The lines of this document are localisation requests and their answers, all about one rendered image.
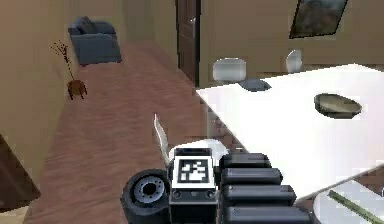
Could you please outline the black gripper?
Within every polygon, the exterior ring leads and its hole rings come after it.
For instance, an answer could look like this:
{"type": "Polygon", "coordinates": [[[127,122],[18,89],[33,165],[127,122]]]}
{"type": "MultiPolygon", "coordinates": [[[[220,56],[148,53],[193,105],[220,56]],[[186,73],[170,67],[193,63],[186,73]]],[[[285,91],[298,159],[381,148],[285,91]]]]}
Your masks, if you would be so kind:
{"type": "Polygon", "coordinates": [[[146,169],[124,186],[120,202],[128,224],[170,224],[167,172],[146,169]]]}

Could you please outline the brown pot with twig plant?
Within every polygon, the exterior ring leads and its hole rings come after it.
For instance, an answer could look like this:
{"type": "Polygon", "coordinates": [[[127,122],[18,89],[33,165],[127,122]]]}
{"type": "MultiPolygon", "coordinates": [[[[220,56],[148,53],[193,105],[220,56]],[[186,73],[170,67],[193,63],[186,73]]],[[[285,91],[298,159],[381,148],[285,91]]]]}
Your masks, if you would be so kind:
{"type": "Polygon", "coordinates": [[[69,94],[69,98],[73,100],[76,95],[79,95],[81,98],[84,98],[84,96],[88,94],[87,88],[83,81],[78,80],[74,77],[71,60],[68,56],[68,46],[61,41],[57,41],[53,43],[51,48],[55,51],[58,56],[61,56],[63,58],[68,69],[70,80],[67,82],[67,92],[69,94]]]}

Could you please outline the dark brown furniture corner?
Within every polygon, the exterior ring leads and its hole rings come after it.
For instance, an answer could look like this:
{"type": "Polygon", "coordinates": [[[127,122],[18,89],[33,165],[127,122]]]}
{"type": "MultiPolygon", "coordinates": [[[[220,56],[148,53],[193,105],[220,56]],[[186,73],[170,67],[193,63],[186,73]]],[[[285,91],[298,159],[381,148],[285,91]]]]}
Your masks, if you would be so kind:
{"type": "Polygon", "coordinates": [[[28,206],[41,193],[0,134],[0,212],[28,206]]]}

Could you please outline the grey flat dish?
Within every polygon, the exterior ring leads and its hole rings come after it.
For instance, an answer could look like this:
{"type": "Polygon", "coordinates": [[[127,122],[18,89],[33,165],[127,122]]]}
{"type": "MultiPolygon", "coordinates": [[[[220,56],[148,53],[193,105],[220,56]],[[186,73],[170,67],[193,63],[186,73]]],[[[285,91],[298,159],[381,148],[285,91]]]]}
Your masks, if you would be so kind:
{"type": "Polygon", "coordinates": [[[271,86],[264,80],[260,79],[247,79],[239,82],[239,85],[250,92],[257,91],[266,91],[271,88],[271,86]]]}

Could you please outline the white dining table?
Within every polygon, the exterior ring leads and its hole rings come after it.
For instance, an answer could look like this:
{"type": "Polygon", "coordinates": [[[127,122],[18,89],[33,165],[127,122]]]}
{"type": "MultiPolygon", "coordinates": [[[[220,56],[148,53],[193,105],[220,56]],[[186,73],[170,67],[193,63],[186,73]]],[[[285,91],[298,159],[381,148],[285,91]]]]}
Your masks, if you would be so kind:
{"type": "Polygon", "coordinates": [[[384,72],[348,64],[266,82],[266,91],[229,84],[197,94],[248,151],[269,157],[298,197],[384,166],[384,72]],[[362,111],[326,117],[315,109],[320,93],[353,99],[362,111]]]}

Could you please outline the dark brown room door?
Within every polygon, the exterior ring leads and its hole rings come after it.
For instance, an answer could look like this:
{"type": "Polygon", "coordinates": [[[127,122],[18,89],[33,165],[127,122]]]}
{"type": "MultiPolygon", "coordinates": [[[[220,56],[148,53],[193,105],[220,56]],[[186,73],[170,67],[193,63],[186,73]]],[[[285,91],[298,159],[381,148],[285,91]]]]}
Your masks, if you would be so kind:
{"type": "Polygon", "coordinates": [[[201,0],[175,0],[178,68],[199,86],[201,0]],[[196,37],[190,20],[196,17],[196,37]]]}

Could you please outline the grey bowl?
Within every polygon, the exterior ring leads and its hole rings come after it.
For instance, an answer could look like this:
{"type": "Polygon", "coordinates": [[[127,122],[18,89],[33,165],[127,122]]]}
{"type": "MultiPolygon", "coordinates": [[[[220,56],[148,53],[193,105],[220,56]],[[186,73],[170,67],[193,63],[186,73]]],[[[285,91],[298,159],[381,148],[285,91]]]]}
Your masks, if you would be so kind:
{"type": "Polygon", "coordinates": [[[352,119],[362,111],[355,100],[333,93],[317,94],[314,104],[320,114],[333,119],[352,119]]]}

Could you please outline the dark framed wall picture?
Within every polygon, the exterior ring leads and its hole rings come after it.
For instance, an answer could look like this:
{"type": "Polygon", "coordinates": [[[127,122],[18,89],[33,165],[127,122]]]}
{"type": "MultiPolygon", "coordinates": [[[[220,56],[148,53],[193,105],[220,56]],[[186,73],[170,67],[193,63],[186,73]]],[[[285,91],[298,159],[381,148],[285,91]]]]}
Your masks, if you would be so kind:
{"type": "Polygon", "coordinates": [[[298,0],[289,38],[334,35],[348,0],[298,0]]]}

